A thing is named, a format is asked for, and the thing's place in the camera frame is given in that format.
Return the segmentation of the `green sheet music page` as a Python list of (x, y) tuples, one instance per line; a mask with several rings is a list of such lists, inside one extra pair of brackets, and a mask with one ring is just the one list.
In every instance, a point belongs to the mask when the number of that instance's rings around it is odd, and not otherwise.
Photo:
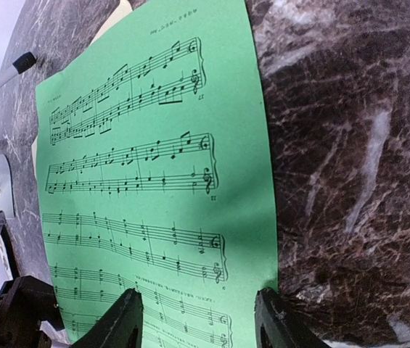
[(44, 244), (69, 340), (135, 289), (144, 347), (254, 347), (277, 245), (245, 3), (148, 1), (36, 100)]

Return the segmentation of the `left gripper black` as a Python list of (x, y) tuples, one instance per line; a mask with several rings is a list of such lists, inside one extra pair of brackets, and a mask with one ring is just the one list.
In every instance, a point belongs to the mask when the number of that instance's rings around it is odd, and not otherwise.
[(0, 290), (0, 347), (50, 347), (41, 330), (48, 322), (63, 329), (54, 287), (31, 275), (4, 282)]

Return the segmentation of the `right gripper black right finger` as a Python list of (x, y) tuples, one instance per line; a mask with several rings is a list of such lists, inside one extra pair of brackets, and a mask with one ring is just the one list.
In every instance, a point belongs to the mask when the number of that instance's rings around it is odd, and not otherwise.
[(271, 288), (255, 296), (256, 347), (329, 347), (318, 338)]

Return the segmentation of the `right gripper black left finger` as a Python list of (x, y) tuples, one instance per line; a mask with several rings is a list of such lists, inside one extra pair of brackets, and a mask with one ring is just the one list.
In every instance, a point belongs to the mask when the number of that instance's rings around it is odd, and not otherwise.
[(141, 348), (144, 306), (135, 289), (125, 290), (109, 310), (71, 347)]

